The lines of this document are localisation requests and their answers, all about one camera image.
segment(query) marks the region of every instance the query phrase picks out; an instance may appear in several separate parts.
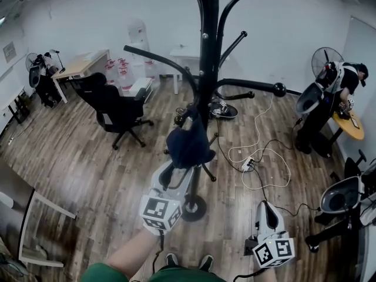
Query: extension cord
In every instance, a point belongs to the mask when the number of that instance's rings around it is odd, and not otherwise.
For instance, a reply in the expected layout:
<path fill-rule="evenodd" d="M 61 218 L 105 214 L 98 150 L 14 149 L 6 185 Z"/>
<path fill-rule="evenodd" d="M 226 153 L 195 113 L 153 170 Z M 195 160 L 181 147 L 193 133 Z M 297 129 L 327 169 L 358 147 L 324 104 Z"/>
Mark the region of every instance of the extension cord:
<path fill-rule="evenodd" d="M 249 167 L 251 167 L 251 164 L 252 164 L 253 161 L 254 161 L 254 159 L 251 156 L 249 156 L 246 159 L 246 161 L 243 163 L 243 165 L 241 166 L 242 171 L 244 171 L 244 172 L 248 171 Z"/>

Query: desk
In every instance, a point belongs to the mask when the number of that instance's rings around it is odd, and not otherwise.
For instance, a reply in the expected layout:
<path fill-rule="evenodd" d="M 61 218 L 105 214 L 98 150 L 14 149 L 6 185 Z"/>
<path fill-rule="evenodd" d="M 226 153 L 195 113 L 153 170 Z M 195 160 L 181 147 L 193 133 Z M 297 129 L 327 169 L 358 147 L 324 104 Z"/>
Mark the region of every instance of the desk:
<path fill-rule="evenodd" d="M 80 77 L 84 77 L 85 75 L 90 75 L 91 72 L 90 69 L 92 67 L 94 67 L 97 63 L 99 63 L 99 61 L 104 58 L 104 57 L 107 57 L 106 59 L 106 62 L 103 63 L 103 68 L 102 70 L 104 70 L 104 67 L 105 65 L 107 64 L 107 60 L 110 59 L 110 55 L 109 55 L 109 50 L 101 50 L 99 51 L 96 55 L 95 55 L 95 58 L 92 59 L 91 61 L 86 61 L 85 58 L 90 54 L 91 52 L 88 52 L 88 53 L 84 53 L 84 54 L 81 54 L 81 55 L 78 55 L 75 60 L 70 63 L 66 68 L 65 68 L 65 71 L 62 72 L 62 73 L 59 73 L 59 72 L 56 72 L 54 75 L 52 75 L 52 79 L 53 79 L 53 82 L 61 96 L 61 98 L 63 99 L 63 101 L 65 103 L 67 103 L 68 101 L 66 100 L 66 97 L 62 91 L 62 89 L 60 88 L 60 84 L 58 82 L 58 79 L 60 78 L 70 78 L 70 77 L 74 77 L 74 76 L 80 76 Z"/>
<path fill-rule="evenodd" d="M 73 219 L 76 216 L 40 195 L 0 159 L 0 192 L 14 201 L 13 208 L 0 202 L 0 237 L 12 256 L 20 261 L 42 266 L 63 267 L 63 263 L 35 257 L 23 250 L 26 227 L 36 199 Z"/>
<path fill-rule="evenodd" d="M 183 46 L 183 47 L 179 47 L 179 48 L 176 48 L 176 49 L 172 49 L 171 52 L 170 52 L 170 56 L 172 56 L 174 58 L 174 61 L 178 64 L 178 65 L 182 65 L 181 61 L 180 60 L 183 60 L 183 59 L 195 59 L 195 60 L 198 60 L 200 59 L 200 49 L 199 48 L 192 48 L 191 46 Z M 182 81 L 183 80 L 183 77 L 182 77 L 182 74 L 178 71 L 176 71 L 176 73 L 173 75 L 174 77 L 174 93 L 175 94 L 178 94 L 179 92 L 179 87 L 178 87 L 178 84 L 177 84 L 177 74 L 180 74 L 180 78 L 179 78 L 179 81 Z"/>
<path fill-rule="evenodd" d="M 26 107 L 24 101 L 20 97 L 20 94 L 23 90 L 24 90 L 24 86 L 20 86 L 19 88 L 17 88 L 13 93 L 11 93 L 8 96 L 8 100 L 6 100 L 2 105 L 0 105 L 0 110 L 4 110 L 6 108 L 9 108 L 9 110 L 11 111 L 14 119 L 16 119 L 16 121 L 19 124 L 21 124 L 26 119 L 26 117 L 30 114 L 30 112 L 29 112 L 28 108 Z M 18 117 L 17 114 L 12 109 L 11 103 L 13 101 L 15 102 L 17 108 L 19 109 L 20 115 L 23 115 L 22 117 Z"/>
<path fill-rule="evenodd" d="M 312 148 L 322 157 L 331 157 L 333 152 L 332 145 L 338 139 L 340 134 L 345 131 L 350 137 L 355 140 L 363 140 L 364 139 L 364 129 L 363 125 L 360 122 L 358 116 L 354 113 L 354 111 L 350 111 L 350 116 L 353 118 L 357 123 L 359 128 L 356 128 L 351 119 L 342 119 L 339 117 L 337 113 L 334 113 L 332 118 L 333 120 L 340 126 L 336 133 L 333 135 L 332 138 L 329 140 L 322 134 L 318 133 L 317 137 L 312 141 L 311 145 Z"/>

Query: chair backrest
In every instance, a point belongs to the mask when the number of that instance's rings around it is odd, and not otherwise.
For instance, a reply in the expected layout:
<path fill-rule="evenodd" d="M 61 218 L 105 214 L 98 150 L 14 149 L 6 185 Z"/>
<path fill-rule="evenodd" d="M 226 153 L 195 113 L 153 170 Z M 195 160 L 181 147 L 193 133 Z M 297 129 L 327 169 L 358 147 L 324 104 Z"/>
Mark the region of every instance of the chair backrest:
<path fill-rule="evenodd" d="M 132 99 L 121 97 L 118 89 L 106 85 L 106 76 L 94 73 L 90 76 L 74 79 L 73 88 L 77 94 L 97 112 L 101 125 L 126 126 L 135 121 Z"/>

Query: wooden floor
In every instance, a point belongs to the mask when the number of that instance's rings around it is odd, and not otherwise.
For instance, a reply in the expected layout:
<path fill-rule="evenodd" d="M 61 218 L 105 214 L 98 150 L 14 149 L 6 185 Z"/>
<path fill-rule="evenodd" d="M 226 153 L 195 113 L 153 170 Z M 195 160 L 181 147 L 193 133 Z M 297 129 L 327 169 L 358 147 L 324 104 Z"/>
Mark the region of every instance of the wooden floor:
<path fill-rule="evenodd" d="M 111 144 L 116 135 L 106 133 L 98 125 L 95 111 L 70 87 L 65 92 L 68 104 L 60 103 L 52 110 L 41 106 L 36 98 L 28 120 L 22 126 L 12 122 L 0 139 L 1 157 L 21 177 L 49 200 L 77 214 L 74 221 L 39 205 L 32 212 L 27 241 L 31 246 L 39 243 L 51 258 L 65 263 L 64 269 L 29 266 L 45 281 L 78 281 L 88 265 L 105 260 L 139 231 L 140 198 L 148 192 L 152 173 L 169 159 L 163 149 L 166 136 L 174 128 L 175 109 L 185 107 L 192 98 L 187 84 L 174 95 L 172 80 L 162 80 L 161 87 L 144 107 L 145 118 L 153 120 L 155 125 L 135 128 L 147 146 L 141 148 L 126 135 L 120 149 L 114 151 Z M 241 89 L 226 91 L 238 92 Z M 296 99 L 292 95 L 274 98 L 271 110 L 257 119 L 260 143 L 243 149 L 242 155 L 235 150 L 233 158 L 246 157 L 272 138 L 291 145 L 290 130 L 298 118 L 294 113 Z M 232 146 L 256 142 L 253 120 L 268 108 L 270 100 L 270 93 L 256 91 L 254 99 L 232 102 L 238 107 L 239 116 L 233 121 L 220 122 L 219 130 L 219 141 L 226 153 Z M 208 137 L 215 132 L 214 121 Z M 17 137 L 8 145 L 14 136 Z M 179 222 L 167 236 L 165 251 L 156 267 L 163 265 L 169 251 L 175 252 L 186 267 L 197 266 L 200 258 L 209 253 L 215 259 L 214 272 L 232 281 L 238 274 L 253 272 L 252 259 L 243 256 L 244 240 L 256 233 L 256 207 L 264 198 L 261 190 L 250 191 L 243 186 L 241 173 L 229 166 L 217 142 L 212 148 L 217 155 L 210 169 L 218 179 L 212 183 L 202 173 L 199 190 L 208 212 L 196 223 Z M 269 148 L 285 158 L 291 182 L 286 188 L 267 188 L 266 195 L 276 206 L 292 212 L 296 212 L 300 203 L 318 207 L 322 192 L 332 183 L 329 174 L 333 170 L 343 172 L 338 149 L 334 150 L 333 158 L 326 160 L 315 153 L 307 156 L 287 150 L 277 142 L 272 142 Z M 265 183 L 282 185 L 288 179 L 283 161 L 270 152 L 265 152 L 257 168 Z M 260 186 L 254 173 L 245 175 L 244 181 L 252 187 Z M 313 221 L 314 212 L 304 206 L 296 217 L 281 212 L 290 236 L 294 237 L 297 257 L 277 269 L 278 282 L 348 281 L 353 274 L 350 266 L 353 258 L 343 253 L 341 237 L 323 243 L 319 253 L 312 254 L 304 238 L 322 229 Z M 158 247 L 150 254 L 135 280 L 147 281 L 150 277 L 157 250 Z"/>

